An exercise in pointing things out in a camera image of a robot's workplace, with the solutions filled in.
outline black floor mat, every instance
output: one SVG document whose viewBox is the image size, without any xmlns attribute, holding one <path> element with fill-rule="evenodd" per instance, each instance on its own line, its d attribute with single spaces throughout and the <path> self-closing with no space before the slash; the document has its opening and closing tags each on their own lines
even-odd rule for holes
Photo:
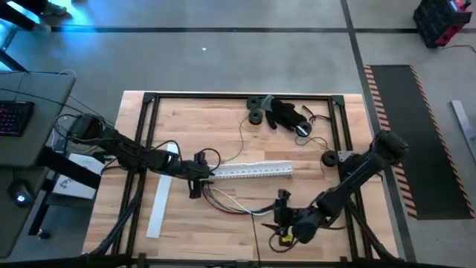
<svg viewBox="0 0 476 268">
<path fill-rule="evenodd" d="M 366 66 L 382 129 L 393 130 L 410 151 L 394 173 L 408 215 L 418 220 L 475 218 L 425 93 L 411 66 Z"/>
</svg>

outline wooden tabletop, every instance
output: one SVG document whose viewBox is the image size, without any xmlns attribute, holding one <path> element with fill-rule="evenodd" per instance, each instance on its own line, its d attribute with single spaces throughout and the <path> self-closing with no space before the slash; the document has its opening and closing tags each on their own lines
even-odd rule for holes
<svg viewBox="0 0 476 268">
<path fill-rule="evenodd" d="M 116 127 L 130 138 L 135 135 L 143 94 L 144 92 L 124 92 L 120 105 Z M 344 98 L 354 150 L 364 152 L 368 149 L 371 135 L 362 97 L 345 95 Z M 315 114 L 329 115 L 327 103 L 323 101 L 306 100 L 292 103 L 296 105 L 298 112 L 303 112 L 301 107 L 306 105 Z M 206 147 L 217 149 L 222 158 L 227 159 L 239 151 L 239 123 L 247 114 L 243 100 L 161 98 L 153 144 L 174 139 L 179 143 L 184 159 L 192 159 L 194 153 Z M 147 133 L 148 122 L 147 118 L 143 139 Z M 294 168 L 292 178 L 235 179 L 215 184 L 216 188 L 236 198 L 246 208 L 257 209 L 272 204 L 280 188 L 292 193 L 291 207 L 302 207 L 308 205 L 320 192 L 338 184 L 335 168 L 326 167 L 324 173 L 321 170 L 319 160 L 324 152 L 322 146 L 314 142 L 298 146 L 295 143 L 295 133 L 288 132 L 281 126 L 272 131 L 266 119 L 258 126 L 246 121 L 242 134 L 243 152 L 229 163 L 291 160 Z M 317 120 L 311 136 L 324 138 L 329 148 L 333 149 L 332 131 L 328 121 Z M 213 164 L 216 163 L 217 157 L 213 153 L 207 153 L 207 160 Z M 187 183 L 180 179 L 173 179 L 160 238 L 147 238 L 146 231 L 159 177 L 158 174 L 147 173 L 134 255 L 145 252 L 148 258 L 257 260 L 251 216 L 223 213 L 209 205 L 203 197 L 190 200 Z M 125 180 L 126 172 L 122 170 L 110 170 L 103 175 L 83 247 L 84 252 L 96 248 L 116 222 Z M 387 249 L 396 255 L 382 182 L 378 177 L 372 178 L 361 191 L 370 227 Z M 218 193 L 217 196 L 225 204 L 232 205 L 225 196 Z M 287 253 L 275 253 L 268 246 L 272 231 L 261 226 L 261 223 L 273 223 L 272 214 L 254 219 L 262 260 L 338 261 L 341 256 L 350 256 L 347 230 L 323 229 L 319 229 L 314 240 L 308 244 L 298 244 Z M 334 226 L 344 224 L 342 215 Z M 125 251 L 128 230 L 129 225 L 126 225 L 121 252 Z M 356 232 L 356 235 L 359 252 L 363 255 L 360 232 Z"/>
</svg>

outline mouse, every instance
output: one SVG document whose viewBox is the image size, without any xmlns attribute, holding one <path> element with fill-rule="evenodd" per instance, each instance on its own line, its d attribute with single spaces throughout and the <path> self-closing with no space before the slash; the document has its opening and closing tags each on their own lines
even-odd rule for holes
<svg viewBox="0 0 476 268">
<path fill-rule="evenodd" d="M 33 205 L 33 194 L 28 182 L 16 179 L 8 186 L 7 192 L 12 201 L 20 208 Z"/>
</svg>

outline keyboard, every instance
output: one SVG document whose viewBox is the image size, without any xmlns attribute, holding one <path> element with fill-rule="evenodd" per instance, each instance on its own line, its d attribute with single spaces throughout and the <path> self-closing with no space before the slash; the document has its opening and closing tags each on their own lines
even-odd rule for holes
<svg viewBox="0 0 476 268">
<path fill-rule="evenodd" d="M 0 100 L 0 136 L 21 137 L 34 105 L 30 101 Z"/>
</svg>

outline gray floor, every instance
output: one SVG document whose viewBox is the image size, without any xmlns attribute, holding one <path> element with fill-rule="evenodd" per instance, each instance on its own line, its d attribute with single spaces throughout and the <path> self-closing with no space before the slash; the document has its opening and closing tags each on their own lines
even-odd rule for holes
<svg viewBox="0 0 476 268">
<path fill-rule="evenodd" d="M 347 0 L 356 28 L 414 28 L 414 0 Z M 151 27 L 343 28 L 339 0 L 112 0 L 66 2 L 64 25 Z M 476 20 L 469 27 L 476 27 Z M 448 105 L 463 102 L 476 125 L 476 55 L 429 51 L 416 34 L 357 34 L 365 64 L 411 64 L 476 205 L 476 166 Z M 452 44 L 476 45 L 476 33 Z M 72 68 L 72 95 L 115 120 L 124 90 L 362 93 L 347 33 L 53 33 L 20 31 L 8 54 L 31 71 Z M 58 237 L 22 237 L 11 260 L 80 253 L 90 211 L 58 208 L 45 228 Z M 420 262 L 476 267 L 476 220 L 407 219 Z"/>
</svg>

